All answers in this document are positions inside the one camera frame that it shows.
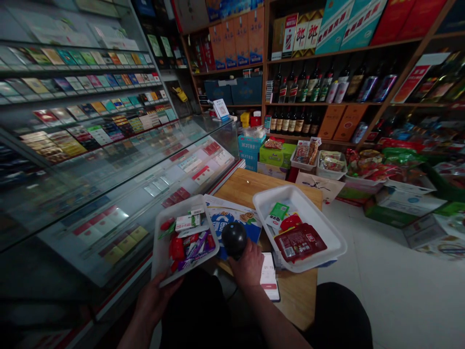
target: wooden table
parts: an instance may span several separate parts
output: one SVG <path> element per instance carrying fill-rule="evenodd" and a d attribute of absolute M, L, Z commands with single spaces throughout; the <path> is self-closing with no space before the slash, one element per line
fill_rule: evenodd
<path fill-rule="evenodd" d="M 252 202 L 254 194 L 290 184 L 292 183 L 281 179 L 237 169 L 214 196 L 239 205 L 255 208 Z M 297 185 L 297 187 L 321 210 L 323 203 L 321 191 L 301 185 Z M 260 234 L 259 245 L 261 245 L 263 252 L 273 251 L 268 236 L 264 231 Z M 228 262 L 218 258 L 217 264 L 228 274 L 233 274 Z M 317 277 L 317 269 L 311 269 L 300 274 L 285 270 L 278 274 L 281 302 L 275 303 L 275 305 L 290 322 L 302 331 L 306 330 L 314 320 Z"/>

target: dark trousers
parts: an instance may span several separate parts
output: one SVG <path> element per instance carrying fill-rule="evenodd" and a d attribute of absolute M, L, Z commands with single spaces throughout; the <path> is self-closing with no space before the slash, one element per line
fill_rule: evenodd
<path fill-rule="evenodd" d="M 337 283 L 316 291 L 315 323 L 302 333 L 314 349 L 373 348 L 367 313 L 357 296 Z M 196 268 L 186 275 L 162 319 L 161 348 L 266 348 L 258 327 L 233 328 L 217 277 Z"/>

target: person's hand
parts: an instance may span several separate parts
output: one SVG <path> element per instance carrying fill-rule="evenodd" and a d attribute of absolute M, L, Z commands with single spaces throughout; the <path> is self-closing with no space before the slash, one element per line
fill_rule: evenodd
<path fill-rule="evenodd" d="M 171 296 L 184 280 L 184 278 L 180 278 L 163 288 L 159 288 L 160 283 L 165 277 L 166 272 L 158 274 L 142 289 L 137 298 L 133 320 L 139 325 L 146 327 L 146 331 L 150 333 L 150 336 L 163 316 Z"/>
<path fill-rule="evenodd" d="M 228 258 L 232 273 L 242 290 L 247 287 L 260 286 L 264 259 L 260 246 L 249 238 L 239 261 L 236 262 L 233 258 Z"/>

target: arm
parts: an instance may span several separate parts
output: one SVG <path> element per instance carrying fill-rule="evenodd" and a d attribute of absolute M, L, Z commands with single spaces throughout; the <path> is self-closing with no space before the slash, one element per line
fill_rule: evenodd
<path fill-rule="evenodd" d="M 264 260 L 260 247 L 248 239 L 241 259 L 236 262 L 229 257 L 228 260 L 237 284 L 258 319 L 268 346 L 272 349 L 311 349 L 310 344 L 270 301 L 260 285 Z"/>
<path fill-rule="evenodd" d="M 158 274 L 139 293 L 136 310 L 117 349 L 148 349 L 154 329 L 159 323 L 168 305 L 168 301 L 181 286 L 183 279 L 158 288 L 166 273 Z"/>

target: white tile floor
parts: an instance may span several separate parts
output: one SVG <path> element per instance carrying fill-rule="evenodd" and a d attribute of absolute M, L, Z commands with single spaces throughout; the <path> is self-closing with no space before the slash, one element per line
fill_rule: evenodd
<path fill-rule="evenodd" d="M 339 201 L 323 207 L 347 240 L 347 253 L 318 272 L 360 298 L 375 349 L 465 348 L 465 264 L 407 247 L 400 230 Z"/>

